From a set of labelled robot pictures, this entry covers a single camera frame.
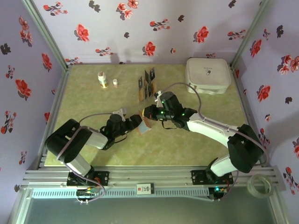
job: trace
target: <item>green tabletop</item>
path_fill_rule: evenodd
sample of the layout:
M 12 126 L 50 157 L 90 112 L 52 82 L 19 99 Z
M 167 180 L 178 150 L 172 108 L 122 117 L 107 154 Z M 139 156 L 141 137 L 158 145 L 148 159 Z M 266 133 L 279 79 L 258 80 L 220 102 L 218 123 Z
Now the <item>green tabletop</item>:
M 155 67 L 157 86 L 162 90 L 174 82 L 185 82 L 185 64 L 123 64 L 123 65 L 74 65 L 67 83 L 56 127 L 68 119 L 81 118 L 101 112 L 113 112 L 121 107 L 127 109 L 126 117 L 137 114 L 150 104 L 150 98 L 143 103 L 138 101 L 138 78 Z M 102 89 L 97 78 L 98 72 L 107 76 L 108 88 Z M 119 86 L 115 88 L 112 80 Z M 230 125 L 246 123 L 235 83 L 224 94 L 201 94 L 202 114 Z M 170 89 L 177 95 L 183 107 L 198 109 L 199 101 L 185 86 L 176 85 Z M 81 125 L 101 128 L 109 115 L 88 118 Z M 150 121 L 152 130 L 139 135 L 137 130 L 128 134 L 126 140 L 113 145 L 107 151 L 92 146 L 84 146 L 81 155 L 94 166 L 163 166 L 199 165 L 206 166 L 214 158 L 228 154 L 228 149 L 219 142 L 198 133 L 182 129 L 165 130 L 161 122 Z M 167 121 L 165 127 L 174 127 Z M 46 166 L 61 165 L 55 156 L 48 153 Z

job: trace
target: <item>small bottle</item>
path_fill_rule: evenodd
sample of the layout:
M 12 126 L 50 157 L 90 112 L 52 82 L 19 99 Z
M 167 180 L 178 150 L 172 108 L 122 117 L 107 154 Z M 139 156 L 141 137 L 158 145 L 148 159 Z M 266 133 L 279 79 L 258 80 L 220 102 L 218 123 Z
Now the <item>small bottle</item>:
M 118 87 L 118 82 L 117 82 L 116 78 L 113 80 L 113 85 L 114 85 L 114 87 Z
M 106 80 L 106 75 L 104 72 L 99 72 L 98 73 L 98 80 L 100 82 L 100 85 L 102 88 L 107 88 L 108 84 L 107 84 L 107 80 Z

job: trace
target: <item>floral wallpaper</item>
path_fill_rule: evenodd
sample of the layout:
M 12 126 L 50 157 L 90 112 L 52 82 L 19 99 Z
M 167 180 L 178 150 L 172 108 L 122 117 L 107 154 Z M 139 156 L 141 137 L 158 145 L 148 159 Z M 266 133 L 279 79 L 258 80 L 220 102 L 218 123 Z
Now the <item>floral wallpaper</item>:
M 299 31 L 293 26 L 298 7 L 297 1 L 274 1 L 235 66 L 258 137 L 285 181 L 290 223 L 299 220 Z
M 33 2 L 67 64 L 74 58 L 123 64 L 185 63 L 190 57 L 231 62 L 261 0 Z
M 0 223 L 6 224 L 37 156 L 62 68 L 22 1 L 2 1 L 1 9 Z

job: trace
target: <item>tape roll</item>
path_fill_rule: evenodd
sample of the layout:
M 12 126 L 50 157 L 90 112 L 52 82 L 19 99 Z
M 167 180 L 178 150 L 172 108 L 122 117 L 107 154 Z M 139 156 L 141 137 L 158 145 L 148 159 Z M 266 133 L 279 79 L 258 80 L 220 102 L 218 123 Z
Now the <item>tape roll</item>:
M 255 181 L 259 181 L 263 183 L 263 187 L 265 189 L 264 193 L 256 189 Z M 265 175 L 256 174 L 249 178 L 247 181 L 247 190 L 252 194 L 254 197 L 257 198 L 267 198 L 273 195 L 274 186 L 272 181 Z

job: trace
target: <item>white storage box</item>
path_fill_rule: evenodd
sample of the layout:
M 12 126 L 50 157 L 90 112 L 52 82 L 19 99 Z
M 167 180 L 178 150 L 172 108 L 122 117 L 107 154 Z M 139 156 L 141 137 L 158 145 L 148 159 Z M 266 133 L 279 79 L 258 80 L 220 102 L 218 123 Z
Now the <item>white storage box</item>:
M 185 75 L 186 83 L 198 93 L 223 94 L 231 84 L 228 64 L 223 59 L 190 58 Z

